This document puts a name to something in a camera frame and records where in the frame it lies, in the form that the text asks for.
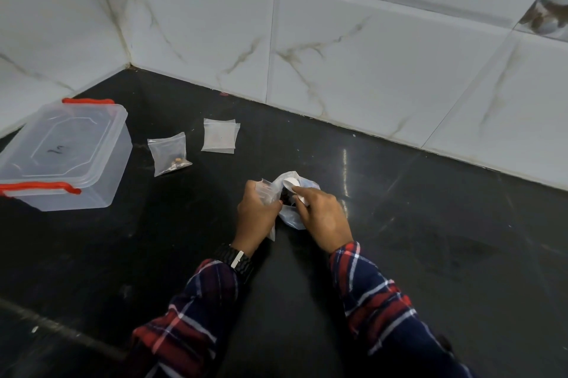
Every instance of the black granite surface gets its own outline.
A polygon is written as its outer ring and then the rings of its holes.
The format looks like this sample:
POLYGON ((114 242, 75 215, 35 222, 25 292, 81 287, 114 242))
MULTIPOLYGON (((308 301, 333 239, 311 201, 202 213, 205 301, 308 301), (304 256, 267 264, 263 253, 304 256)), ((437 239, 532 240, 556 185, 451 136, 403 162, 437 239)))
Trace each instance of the black granite surface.
MULTIPOLYGON (((480 376, 568 376, 568 193, 146 71, 82 96, 128 110, 134 148, 115 200, 42 213, 0 198, 0 300, 125 351, 132 329, 231 240, 245 181, 296 170, 342 201, 363 253, 480 376), (204 117, 241 123, 234 155, 201 152, 204 117), (193 166, 154 178, 146 139, 181 131, 193 166)), ((257 256, 217 375, 358 375, 308 233, 279 222, 257 256)), ((35 325, 0 306, 1 377, 113 369, 100 350, 35 325)))

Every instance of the clear plastic container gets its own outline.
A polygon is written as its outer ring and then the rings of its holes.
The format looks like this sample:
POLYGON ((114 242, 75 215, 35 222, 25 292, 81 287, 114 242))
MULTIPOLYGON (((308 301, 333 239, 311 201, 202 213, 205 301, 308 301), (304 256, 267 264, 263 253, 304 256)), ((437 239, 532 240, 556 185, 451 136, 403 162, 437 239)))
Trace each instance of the clear plastic container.
POLYGON ((44 211, 112 203, 132 150, 128 112, 78 101, 43 106, 6 146, 0 193, 44 211))

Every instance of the shirt sleeve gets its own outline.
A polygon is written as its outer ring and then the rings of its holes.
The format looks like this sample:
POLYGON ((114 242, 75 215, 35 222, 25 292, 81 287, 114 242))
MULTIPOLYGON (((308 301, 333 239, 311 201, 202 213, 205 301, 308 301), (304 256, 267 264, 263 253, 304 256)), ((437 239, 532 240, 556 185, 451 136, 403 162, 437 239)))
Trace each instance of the shirt sleeve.
POLYGON ((167 376, 199 377, 215 359, 238 297, 236 273, 218 260, 205 260, 170 302, 167 313, 134 330, 167 376))
POLYGON ((349 330, 369 356, 387 352, 386 357, 412 365, 429 376, 474 376, 418 319, 410 299, 394 281, 385 278, 373 262, 361 255, 358 242, 331 254, 330 269, 349 330))

